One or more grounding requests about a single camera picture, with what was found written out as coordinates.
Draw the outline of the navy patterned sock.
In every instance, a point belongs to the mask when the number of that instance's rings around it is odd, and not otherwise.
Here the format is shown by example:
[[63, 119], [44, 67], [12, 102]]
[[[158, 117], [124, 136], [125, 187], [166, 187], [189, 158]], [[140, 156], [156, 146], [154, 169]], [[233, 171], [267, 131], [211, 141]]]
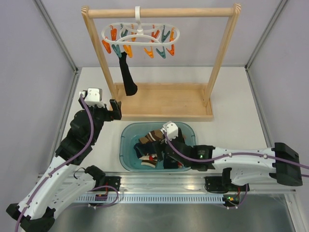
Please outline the navy patterned sock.
[[181, 169], [183, 165], [170, 156], [165, 155], [163, 159], [164, 169]]
[[154, 144], [155, 142], [145, 143], [145, 144], [136, 143], [133, 149], [136, 152], [137, 158], [142, 159], [142, 158], [149, 157], [150, 160], [157, 160], [157, 155], [155, 153]]

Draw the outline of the black sock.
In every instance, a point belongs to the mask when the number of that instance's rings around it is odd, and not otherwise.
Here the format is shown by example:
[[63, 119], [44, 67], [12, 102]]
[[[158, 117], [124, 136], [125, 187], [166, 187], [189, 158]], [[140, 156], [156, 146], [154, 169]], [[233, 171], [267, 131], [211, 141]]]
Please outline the black sock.
[[121, 70], [121, 75], [123, 78], [123, 84], [125, 93], [127, 96], [133, 96], [138, 91], [138, 86], [134, 83], [128, 64], [126, 62], [127, 53], [122, 52], [121, 57], [119, 58], [119, 65]]
[[165, 154], [166, 143], [165, 141], [156, 141], [154, 143], [154, 150], [157, 155], [158, 161], [163, 161]]

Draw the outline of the brown striped sock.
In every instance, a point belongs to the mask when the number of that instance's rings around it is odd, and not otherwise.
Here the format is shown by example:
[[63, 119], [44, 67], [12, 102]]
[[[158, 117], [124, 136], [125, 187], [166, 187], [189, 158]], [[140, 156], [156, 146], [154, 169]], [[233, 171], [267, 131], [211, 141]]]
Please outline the brown striped sock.
[[164, 135], [161, 130], [152, 130], [139, 138], [137, 157], [141, 160], [141, 165], [155, 168], [158, 162], [163, 160], [163, 139]]
[[178, 137], [177, 141], [185, 144], [186, 136], [183, 134], [182, 129], [178, 128]]

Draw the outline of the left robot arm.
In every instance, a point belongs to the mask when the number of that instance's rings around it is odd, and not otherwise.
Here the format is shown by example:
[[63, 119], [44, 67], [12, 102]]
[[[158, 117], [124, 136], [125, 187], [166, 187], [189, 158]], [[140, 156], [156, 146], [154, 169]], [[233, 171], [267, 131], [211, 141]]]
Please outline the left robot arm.
[[49, 167], [31, 192], [19, 203], [10, 204], [6, 212], [16, 220], [15, 231], [47, 232], [55, 220], [79, 196], [89, 191], [114, 191], [119, 195], [119, 182], [107, 182], [106, 174], [95, 165], [68, 187], [59, 191], [67, 177], [76, 171], [83, 159], [92, 151], [104, 122], [122, 118], [121, 103], [111, 99], [111, 110], [98, 101], [87, 103], [79, 98], [82, 107], [70, 123], [67, 136], [56, 150]]

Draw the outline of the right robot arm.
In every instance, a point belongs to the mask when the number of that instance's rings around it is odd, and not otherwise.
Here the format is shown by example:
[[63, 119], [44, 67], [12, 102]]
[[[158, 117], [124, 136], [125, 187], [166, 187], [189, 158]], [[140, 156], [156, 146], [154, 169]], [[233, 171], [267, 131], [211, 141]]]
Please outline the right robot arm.
[[283, 186], [303, 185], [299, 154], [285, 143], [244, 151], [212, 145], [189, 146], [176, 139], [166, 143], [166, 155], [183, 166], [199, 172], [221, 172], [220, 183], [225, 190], [270, 180]]

